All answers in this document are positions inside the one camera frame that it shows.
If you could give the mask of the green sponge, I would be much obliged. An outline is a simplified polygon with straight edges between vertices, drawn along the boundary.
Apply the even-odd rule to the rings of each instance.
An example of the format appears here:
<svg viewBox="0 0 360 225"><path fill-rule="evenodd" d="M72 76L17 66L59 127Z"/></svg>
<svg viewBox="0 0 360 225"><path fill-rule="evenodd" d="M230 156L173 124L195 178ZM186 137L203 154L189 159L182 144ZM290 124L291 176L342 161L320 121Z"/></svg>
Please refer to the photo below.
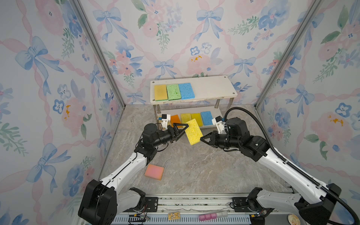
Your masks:
<svg viewBox="0 0 360 225"><path fill-rule="evenodd" d="M179 100L182 98L178 84L168 84L166 86L168 100Z"/></svg>

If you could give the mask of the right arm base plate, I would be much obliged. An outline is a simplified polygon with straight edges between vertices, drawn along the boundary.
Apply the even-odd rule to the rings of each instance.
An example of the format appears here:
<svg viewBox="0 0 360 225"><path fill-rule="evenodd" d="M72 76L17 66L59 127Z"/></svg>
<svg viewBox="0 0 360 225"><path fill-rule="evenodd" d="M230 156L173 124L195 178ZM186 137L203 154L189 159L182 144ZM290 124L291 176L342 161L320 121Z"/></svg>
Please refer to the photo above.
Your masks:
<svg viewBox="0 0 360 225"><path fill-rule="evenodd" d="M248 200L246 197L233 197L229 206L235 212L250 212L250 213L260 213L266 214L272 212L272 208L263 208L256 200Z"/></svg>

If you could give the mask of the orange sponge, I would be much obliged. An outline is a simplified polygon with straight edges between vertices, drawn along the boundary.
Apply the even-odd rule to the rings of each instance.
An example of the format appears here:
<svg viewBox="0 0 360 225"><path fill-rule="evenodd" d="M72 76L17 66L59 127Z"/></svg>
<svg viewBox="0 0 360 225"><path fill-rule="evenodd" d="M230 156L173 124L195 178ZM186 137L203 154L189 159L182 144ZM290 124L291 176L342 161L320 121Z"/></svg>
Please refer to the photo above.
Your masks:
<svg viewBox="0 0 360 225"><path fill-rule="evenodd" d="M179 115L171 116L171 126L173 127L175 123L176 124L181 124L182 123L182 121L179 118Z"/></svg>

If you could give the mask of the yellow green-backed sponge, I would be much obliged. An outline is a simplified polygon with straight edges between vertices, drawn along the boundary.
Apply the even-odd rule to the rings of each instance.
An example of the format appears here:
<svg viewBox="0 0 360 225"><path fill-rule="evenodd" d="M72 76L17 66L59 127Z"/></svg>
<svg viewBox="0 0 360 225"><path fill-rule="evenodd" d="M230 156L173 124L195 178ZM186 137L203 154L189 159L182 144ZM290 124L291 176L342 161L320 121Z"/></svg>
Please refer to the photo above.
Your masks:
<svg viewBox="0 0 360 225"><path fill-rule="evenodd" d="M168 100L167 86L165 84L154 86L154 97L155 101L166 101Z"/></svg>

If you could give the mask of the blue sponge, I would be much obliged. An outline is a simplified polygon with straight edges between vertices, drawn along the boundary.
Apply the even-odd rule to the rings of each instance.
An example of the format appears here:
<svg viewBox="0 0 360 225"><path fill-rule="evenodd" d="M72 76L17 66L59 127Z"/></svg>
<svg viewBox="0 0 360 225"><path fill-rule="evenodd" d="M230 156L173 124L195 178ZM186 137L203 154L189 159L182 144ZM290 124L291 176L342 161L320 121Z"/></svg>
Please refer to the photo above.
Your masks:
<svg viewBox="0 0 360 225"><path fill-rule="evenodd" d="M181 93L181 100L194 99L195 94L192 89L191 83L181 83L179 84L179 90Z"/></svg>
<svg viewBox="0 0 360 225"><path fill-rule="evenodd" d="M201 115L202 123L204 126L213 126L213 123L212 123L213 116L212 116L211 111L201 112L200 115Z"/></svg>

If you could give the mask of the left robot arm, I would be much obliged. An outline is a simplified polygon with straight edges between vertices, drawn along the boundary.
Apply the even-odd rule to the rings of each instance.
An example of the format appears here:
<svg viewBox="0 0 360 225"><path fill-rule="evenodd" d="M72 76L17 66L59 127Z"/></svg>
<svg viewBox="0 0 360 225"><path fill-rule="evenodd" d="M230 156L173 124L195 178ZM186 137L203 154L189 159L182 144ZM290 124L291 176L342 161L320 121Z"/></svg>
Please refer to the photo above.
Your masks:
<svg viewBox="0 0 360 225"><path fill-rule="evenodd" d="M160 130L156 124L147 124L128 160L100 181L92 180L87 184L78 216L92 225L109 225L118 213L144 210L143 191L135 187L123 194L120 191L153 160L160 145L178 141L188 127L188 124L175 124Z"/></svg>

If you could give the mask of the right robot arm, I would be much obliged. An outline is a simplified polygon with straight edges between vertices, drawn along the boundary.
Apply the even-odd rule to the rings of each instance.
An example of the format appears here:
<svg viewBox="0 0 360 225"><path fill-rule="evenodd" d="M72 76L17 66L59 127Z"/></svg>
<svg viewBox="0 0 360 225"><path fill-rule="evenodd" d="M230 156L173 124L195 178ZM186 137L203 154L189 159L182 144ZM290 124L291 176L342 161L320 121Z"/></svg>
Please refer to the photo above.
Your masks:
<svg viewBox="0 0 360 225"><path fill-rule="evenodd" d="M255 187L246 200L234 202L234 207L259 212L270 209L291 212L311 225L327 225L335 208L335 197L321 190L323 182L313 178L284 156L273 151L268 141L253 136L245 121L231 118L220 122L222 131L213 131L200 140L225 152L240 151L244 156L269 168L295 188L296 194L284 194Z"/></svg>

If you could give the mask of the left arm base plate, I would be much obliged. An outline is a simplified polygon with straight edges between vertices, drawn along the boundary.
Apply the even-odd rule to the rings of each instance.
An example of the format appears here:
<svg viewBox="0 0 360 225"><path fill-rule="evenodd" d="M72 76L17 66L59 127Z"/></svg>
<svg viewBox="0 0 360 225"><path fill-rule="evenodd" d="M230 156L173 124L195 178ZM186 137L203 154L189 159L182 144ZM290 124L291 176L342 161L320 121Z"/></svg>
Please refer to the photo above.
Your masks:
<svg viewBox="0 0 360 225"><path fill-rule="evenodd" d="M145 197L140 200L139 204L135 208L130 208L125 212L140 213L140 212L157 212L158 210L158 197Z"/></svg>

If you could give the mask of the yellow cellulose sponge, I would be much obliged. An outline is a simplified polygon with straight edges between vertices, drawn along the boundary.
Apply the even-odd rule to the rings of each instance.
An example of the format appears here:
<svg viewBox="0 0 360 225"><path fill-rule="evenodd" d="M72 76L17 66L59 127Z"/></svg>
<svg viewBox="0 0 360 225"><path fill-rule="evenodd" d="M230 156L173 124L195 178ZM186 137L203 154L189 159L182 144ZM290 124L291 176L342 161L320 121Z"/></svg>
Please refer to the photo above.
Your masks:
<svg viewBox="0 0 360 225"><path fill-rule="evenodd" d="M182 113L181 114L181 121L183 124L189 122L192 120L192 115L190 113Z"/></svg>

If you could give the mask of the pink sponge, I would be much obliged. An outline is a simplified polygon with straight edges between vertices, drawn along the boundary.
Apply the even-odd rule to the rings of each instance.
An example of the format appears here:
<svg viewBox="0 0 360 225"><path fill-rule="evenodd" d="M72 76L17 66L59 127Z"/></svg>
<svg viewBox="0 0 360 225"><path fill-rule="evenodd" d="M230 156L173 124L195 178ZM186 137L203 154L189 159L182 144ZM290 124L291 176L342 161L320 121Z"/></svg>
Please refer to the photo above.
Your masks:
<svg viewBox="0 0 360 225"><path fill-rule="evenodd" d="M162 180L164 170L164 167L149 164L144 175L145 177L160 181Z"/></svg>

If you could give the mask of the bright yellow sponge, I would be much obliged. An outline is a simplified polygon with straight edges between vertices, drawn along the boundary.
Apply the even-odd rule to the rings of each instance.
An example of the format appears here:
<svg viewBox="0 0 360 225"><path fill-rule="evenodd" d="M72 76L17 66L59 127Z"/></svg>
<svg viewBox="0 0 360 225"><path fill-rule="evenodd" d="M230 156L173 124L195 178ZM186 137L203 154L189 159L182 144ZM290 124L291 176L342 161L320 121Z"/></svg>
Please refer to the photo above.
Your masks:
<svg viewBox="0 0 360 225"><path fill-rule="evenodd" d="M203 126L203 121L200 113L192 113L191 118L196 120L199 127Z"/></svg>

